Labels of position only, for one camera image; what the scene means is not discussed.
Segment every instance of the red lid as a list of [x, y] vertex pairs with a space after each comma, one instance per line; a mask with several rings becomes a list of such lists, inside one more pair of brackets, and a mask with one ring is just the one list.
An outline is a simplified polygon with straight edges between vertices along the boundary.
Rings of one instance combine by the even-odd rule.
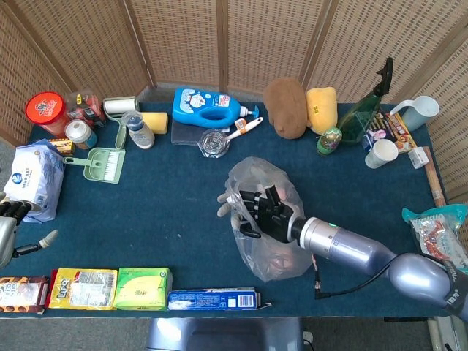
[[34, 124], [51, 124], [65, 113], [65, 101], [54, 91], [34, 95], [26, 105], [26, 117]]

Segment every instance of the detergent bottle cap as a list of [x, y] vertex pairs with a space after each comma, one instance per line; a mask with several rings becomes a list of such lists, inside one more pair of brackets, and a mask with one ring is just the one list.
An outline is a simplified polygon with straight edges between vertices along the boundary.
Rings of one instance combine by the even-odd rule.
[[252, 115], [254, 118], [258, 118], [258, 115], [260, 114], [260, 111], [258, 110], [258, 107], [255, 106], [255, 109], [253, 111], [249, 111], [247, 107], [241, 106], [241, 112], [239, 113], [240, 117], [245, 117], [247, 115]]
[[391, 57], [387, 57], [385, 66], [377, 74], [382, 75], [382, 81], [375, 86], [374, 95], [383, 97], [390, 91], [390, 84], [392, 83], [393, 59]]

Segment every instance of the black cable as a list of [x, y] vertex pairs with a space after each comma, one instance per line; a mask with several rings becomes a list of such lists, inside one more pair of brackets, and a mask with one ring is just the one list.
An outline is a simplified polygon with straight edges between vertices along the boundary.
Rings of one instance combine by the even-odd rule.
[[304, 339], [304, 341], [305, 341], [307, 344], [309, 344], [309, 346], [310, 346], [310, 348], [312, 349], [312, 351], [315, 351], [314, 346], [312, 346], [312, 343], [311, 343], [309, 340]]
[[[320, 291], [321, 289], [321, 281], [320, 281], [320, 274], [319, 274], [319, 270], [318, 270], [318, 267], [317, 267], [317, 263], [316, 262], [313, 262], [314, 263], [314, 269], [315, 269], [315, 299], [316, 300], [319, 300], [321, 298], [330, 298], [332, 296], [340, 296], [340, 295], [346, 295], [346, 294], [350, 294], [350, 293], [353, 293], [355, 291], [358, 291], [359, 289], [362, 289], [363, 287], [371, 284], [374, 280], [376, 280], [377, 278], [379, 278], [381, 275], [384, 274], [384, 272], [386, 270], [388, 270], [388, 268], [390, 267], [391, 263], [398, 257], [402, 256], [403, 254], [398, 254], [396, 255], [394, 258], [392, 258], [390, 261], [388, 261], [388, 263], [386, 265], [383, 266], [383, 268], [378, 271], [375, 275], [373, 275], [371, 278], [367, 279], [365, 282], [363, 283], [360, 283], [359, 285], [356, 285], [355, 287], [351, 287], [350, 289], [346, 289], [346, 290], [342, 290], [342, 291], [337, 291], [337, 292], [322, 292]], [[430, 260], [433, 260], [434, 262], [436, 263], [439, 263], [440, 265], [443, 265], [443, 262], [441, 260], [439, 260], [438, 258], [435, 258], [435, 257], [432, 257], [431, 255], [428, 255], [428, 254], [424, 254], [424, 253], [421, 253], [419, 254], [425, 258], [429, 258]]]

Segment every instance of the green box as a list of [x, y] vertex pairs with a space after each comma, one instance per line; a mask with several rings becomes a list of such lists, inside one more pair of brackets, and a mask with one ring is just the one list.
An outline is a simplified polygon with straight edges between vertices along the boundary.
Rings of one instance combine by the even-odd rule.
[[117, 309], [166, 309], [173, 276], [169, 268], [120, 268], [114, 307]]

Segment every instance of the white cup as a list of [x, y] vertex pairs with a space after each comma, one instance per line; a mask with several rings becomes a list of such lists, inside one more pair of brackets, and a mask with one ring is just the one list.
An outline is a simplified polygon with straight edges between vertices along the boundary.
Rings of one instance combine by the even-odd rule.
[[378, 140], [366, 156], [366, 165], [369, 168], [378, 168], [398, 157], [398, 148], [389, 139]]
[[431, 97], [417, 97], [414, 100], [404, 100], [400, 102], [390, 111], [390, 114], [394, 115], [403, 107], [409, 107], [401, 119], [410, 132], [421, 127], [439, 113], [439, 104], [436, 100]]

